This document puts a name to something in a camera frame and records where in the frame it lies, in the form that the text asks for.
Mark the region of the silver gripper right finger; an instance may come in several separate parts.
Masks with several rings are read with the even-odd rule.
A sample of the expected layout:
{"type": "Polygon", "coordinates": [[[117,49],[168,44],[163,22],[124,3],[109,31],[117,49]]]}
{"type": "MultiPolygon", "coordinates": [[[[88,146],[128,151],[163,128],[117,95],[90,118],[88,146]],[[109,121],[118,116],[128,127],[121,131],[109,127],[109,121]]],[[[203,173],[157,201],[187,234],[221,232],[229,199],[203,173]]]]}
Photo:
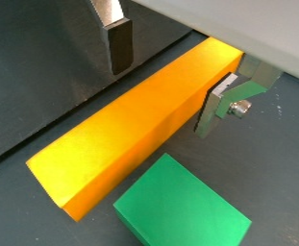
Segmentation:
{"type": "Polygon", "coordinates": [[[269,63],[243,55],[235,72],[228,72],[208,90],[193,132],[204,138],[225,115],[241,118],[251,107],[249,97],[264,93],[281,75],[269,63]]]}

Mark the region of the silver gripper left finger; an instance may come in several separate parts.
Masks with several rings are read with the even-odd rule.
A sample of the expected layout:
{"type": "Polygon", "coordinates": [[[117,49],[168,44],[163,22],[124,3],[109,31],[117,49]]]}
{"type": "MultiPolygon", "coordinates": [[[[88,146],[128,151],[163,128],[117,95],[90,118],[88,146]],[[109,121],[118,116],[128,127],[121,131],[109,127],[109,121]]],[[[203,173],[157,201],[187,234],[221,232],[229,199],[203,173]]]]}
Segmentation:
{"type": "Polygon", "coordinates": [[[124,16],[118,0],[88,0],[101,25],[110,71],[121,73],[133,62],[132,21],[124,16]]]}

